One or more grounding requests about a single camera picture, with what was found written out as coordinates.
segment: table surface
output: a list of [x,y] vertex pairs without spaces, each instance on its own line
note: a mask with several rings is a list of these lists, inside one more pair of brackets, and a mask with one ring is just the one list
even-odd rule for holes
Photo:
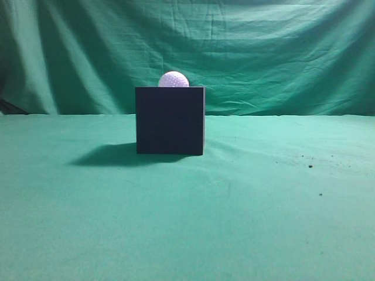
[[203,156],[134,115],[0,117],[0,280],[373,280],[375,117],[207,116]]

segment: white golf ball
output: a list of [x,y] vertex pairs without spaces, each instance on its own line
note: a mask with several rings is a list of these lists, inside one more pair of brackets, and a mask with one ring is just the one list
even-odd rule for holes
[[170,71],[159,80],[159,87],[188,87],[189,80],[180,72]]

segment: golf ball dimple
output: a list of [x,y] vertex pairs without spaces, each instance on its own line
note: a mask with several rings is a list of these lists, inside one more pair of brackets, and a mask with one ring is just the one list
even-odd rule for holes
[[188,87],[188,79],[180,72],[170,71],[159,80],[159,87]]

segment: black cube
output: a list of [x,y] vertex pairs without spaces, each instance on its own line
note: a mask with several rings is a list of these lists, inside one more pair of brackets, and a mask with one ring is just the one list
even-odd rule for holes
[[202,155],[205,87],[136,87],[137,153]]

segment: black box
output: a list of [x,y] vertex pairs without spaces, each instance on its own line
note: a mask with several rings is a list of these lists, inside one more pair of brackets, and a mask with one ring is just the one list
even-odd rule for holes
[[137,153],[202,155],[205,87],[136,87]]

